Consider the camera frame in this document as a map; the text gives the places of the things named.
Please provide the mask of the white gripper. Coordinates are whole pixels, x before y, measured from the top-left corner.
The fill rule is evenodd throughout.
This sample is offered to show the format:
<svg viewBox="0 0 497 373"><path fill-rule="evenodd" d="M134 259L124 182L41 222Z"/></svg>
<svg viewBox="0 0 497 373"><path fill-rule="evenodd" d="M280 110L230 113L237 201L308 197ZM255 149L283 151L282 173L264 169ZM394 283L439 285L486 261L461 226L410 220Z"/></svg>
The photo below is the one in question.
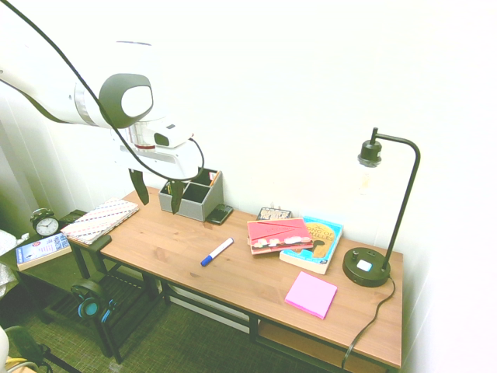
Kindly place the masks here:
<svg viewBox="0 0 497 373"><path fill-rule="evenodd" d="M143 205L149 203L143 173L160 173L170 181L171 210L179 211L184 182L203 167L203 153L193 133L178 126L131 126L112 133L114 162L129 169L135 191Z"/></svg>

